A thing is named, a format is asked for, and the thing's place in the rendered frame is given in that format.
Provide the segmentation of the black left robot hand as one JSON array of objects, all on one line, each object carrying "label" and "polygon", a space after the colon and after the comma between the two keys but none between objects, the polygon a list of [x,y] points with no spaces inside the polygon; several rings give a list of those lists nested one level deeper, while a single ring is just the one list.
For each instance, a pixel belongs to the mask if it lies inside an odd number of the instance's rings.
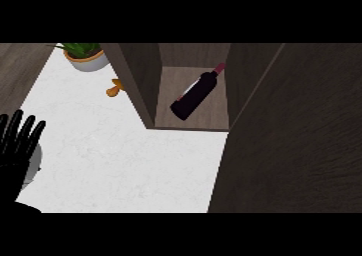
[{"label": "black left robot hand", "polygon": [[36,116],[22,120],[24,111],[0,115],[0,214],[36,214],[40,210],[18,202],[28,174],[31,157],[39,145],[46,121],[36,124]]}]

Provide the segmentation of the dark wine bottle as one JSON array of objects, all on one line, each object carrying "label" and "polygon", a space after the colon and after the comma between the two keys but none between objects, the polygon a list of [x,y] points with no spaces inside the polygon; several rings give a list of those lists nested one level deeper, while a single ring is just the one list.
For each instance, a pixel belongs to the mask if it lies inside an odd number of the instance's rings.
[{"label": "dark wine bottle", "polygon": [[177,100],[173,102],[170,109],[180,120],[186,120],[189,118],[200,104],[214,90],[217,86],[217,78],[225,68],[226,64],[220,63],[211,72],[204,72],[198,80],[179,96]]}]

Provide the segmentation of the dark wooden cabinet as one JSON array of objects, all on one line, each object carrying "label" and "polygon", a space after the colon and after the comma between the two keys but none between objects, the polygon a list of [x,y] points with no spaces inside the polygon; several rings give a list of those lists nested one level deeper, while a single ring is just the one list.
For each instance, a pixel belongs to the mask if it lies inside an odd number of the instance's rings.
[{"label": "dark wooden cabinet", "polygon": [[[145,127],[226,132],[281,52],[279,43],[105,43]],[[172,104],[217,66],[217,85],[186,119]]]}]

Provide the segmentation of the potted green plant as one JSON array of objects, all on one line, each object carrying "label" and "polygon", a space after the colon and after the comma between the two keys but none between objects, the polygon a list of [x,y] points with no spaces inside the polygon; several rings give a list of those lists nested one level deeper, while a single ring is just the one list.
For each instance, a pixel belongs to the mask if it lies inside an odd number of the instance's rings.
[{"label": "potted green plant", "polygon": [[110,64],[99,43],[61,43],[53,48],[64,51],[65,58],[81,72],[95,72]]}]

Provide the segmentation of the dark wooden cabinet door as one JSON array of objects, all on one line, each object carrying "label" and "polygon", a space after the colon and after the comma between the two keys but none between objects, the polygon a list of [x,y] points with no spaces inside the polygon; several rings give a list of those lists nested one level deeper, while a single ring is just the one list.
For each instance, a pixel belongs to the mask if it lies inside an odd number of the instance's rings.
[{"label": "dark wooden cabinet door", "polygon": [[211,213],[362,213],[362,43],[285,44],[231,129]]}]

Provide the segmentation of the orange wooden object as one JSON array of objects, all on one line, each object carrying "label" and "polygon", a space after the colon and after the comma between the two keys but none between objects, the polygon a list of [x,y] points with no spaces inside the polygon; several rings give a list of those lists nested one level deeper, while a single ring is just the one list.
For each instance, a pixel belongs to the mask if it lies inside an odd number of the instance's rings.
[{"label": "orange wooden object", "polygon": [[107,90],[107,95],[110,97],[115,97],[118,95],[120,91],[124,89],[120,79],[114,79],[112,83],[114,83],[114,87]]}]

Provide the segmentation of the dark wooden panel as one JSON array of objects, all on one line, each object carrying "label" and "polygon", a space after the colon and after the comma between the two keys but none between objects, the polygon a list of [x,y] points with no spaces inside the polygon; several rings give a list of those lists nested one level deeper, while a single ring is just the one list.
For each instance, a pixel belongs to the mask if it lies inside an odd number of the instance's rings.
[{"label": "dark wooden panel", "polygon": [[0,115],[21,108],[52,52],[48,43],[0,43]]}]

